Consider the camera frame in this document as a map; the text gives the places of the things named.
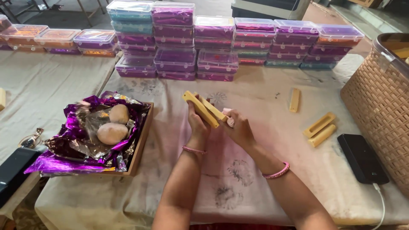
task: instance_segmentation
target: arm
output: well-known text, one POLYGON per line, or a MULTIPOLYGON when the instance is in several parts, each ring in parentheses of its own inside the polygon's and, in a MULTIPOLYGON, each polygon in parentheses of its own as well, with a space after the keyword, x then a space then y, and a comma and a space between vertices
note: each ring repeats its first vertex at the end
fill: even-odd
MULTIPOLYGON (((231 111, 231 116, 234 128, 224 122, 220 122, 221 126, 253 158, 260 171, 267 175, 281 171, 284 164, 255 141, 247 118, 236 110, 231 111)), ((338 229, 322 204, 291 170, 278 178, 267 179, 267 183, 298 230, 338 229)))
MULTIPOLYGON (((195 113, 193 102, 188 101, 188 121, 192 135, 186 146, 205 151, 210 125, 195 113)), ((202 155, 182 151, 163 189, 153 220, 152 230, 189 229, 190 216, 198 193, 202 155)))

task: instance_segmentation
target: hand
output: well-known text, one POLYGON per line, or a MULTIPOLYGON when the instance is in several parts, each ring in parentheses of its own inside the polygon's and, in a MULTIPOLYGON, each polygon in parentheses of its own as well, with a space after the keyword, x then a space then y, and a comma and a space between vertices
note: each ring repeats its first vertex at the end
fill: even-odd
POLYGON ((227 135, 245 151, 256 144, 249 120, 241 115, 237 110, 232 109, 231 117, 234 119, 234 127, 231 128, 226 122, 219 120, 227 135))
POLYGON ((189 115, 187 120, 192 128, 192 135, 190 139, 205 143, 209 138, 211 127, 206 121, 196 114, 195 104, 191 101, 187 101, 187 103, 189 105, 189 115))

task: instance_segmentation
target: white tablecloth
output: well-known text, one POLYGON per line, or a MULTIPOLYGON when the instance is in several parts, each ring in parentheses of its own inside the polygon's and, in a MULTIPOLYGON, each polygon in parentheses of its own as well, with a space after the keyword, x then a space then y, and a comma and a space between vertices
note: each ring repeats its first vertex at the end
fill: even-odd
MULTIPOLYGON (((114 64, 115 58, 0 51, 0 88, 7 93, 6 108, 0 112, 0 164, 36 128, 44 128, 43 140, 54 136, 65 122, 64 107, 99 94, 114 64)), ((31 174, 0 215, 11 218, 38 180, 38 173, 31 174)))
MULTIPOLYGON (((104 90, 155 102, 138 175, 52 178, 36 211, 49 230, 149 227, 189 136, 181 95, 190 90, 210 97, 219 109, 236 108, 247 116, 256 139, 291 163, 337 224, 377 224, 382 216, 379 194, 372 185, 356 181, 336 139, 342 133, 359 133, 339 90, 362 61, 350 54, 333 71, 243 65, 233 82, 121 78, 114 72, 104 90), (298 113, 288 111, 292 87, 301 90, 298 113), (302 131, 329 111, 337 115, 338 130, 314 149, 302 131)), ((222 130, 212 131, 208 151, 192 221, 291 224, 252 159, 222 130)), ((387 206, 384 223, 409 223, 409 200, 393 182, 381 187, 387 206)))

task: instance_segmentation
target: wicker basket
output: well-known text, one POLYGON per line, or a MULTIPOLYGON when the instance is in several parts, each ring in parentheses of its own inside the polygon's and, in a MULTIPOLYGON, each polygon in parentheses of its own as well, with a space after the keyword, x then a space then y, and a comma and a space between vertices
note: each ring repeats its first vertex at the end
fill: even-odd
POLYGON ((409 34, 381 34, 341 98, 389 174, 409 197, 409 65, 385 47, 409 34))

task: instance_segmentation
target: bracelet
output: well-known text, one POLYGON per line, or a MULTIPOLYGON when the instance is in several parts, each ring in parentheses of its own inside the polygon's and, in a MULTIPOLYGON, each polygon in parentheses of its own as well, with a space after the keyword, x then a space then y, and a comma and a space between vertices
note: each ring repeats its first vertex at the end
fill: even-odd
POLYGON ((288 162, 283 162, 283 164, 285 164, 284 169, 281 170, 281 171, 279 171, 278 173, 273 174, 273 175, 265 175, 265 174, 262 174, 262 176, 263 176, 264 178, 266 178, 266 179, 274 179, 274 178, 277 178, 277 177, 280 177, 280 176, 284 175, 286 172, 288 172, 288 171, 290 170, 290 163, 288 163, 288 162))
POLYGON ((199 151, 199 150, 195 150, 195 149, 191 149, 186 147, 186 145, 182 146, 182 149, 191 153, 198 153, 198 154, 207 154, 207 152, 205 151, 199 151))

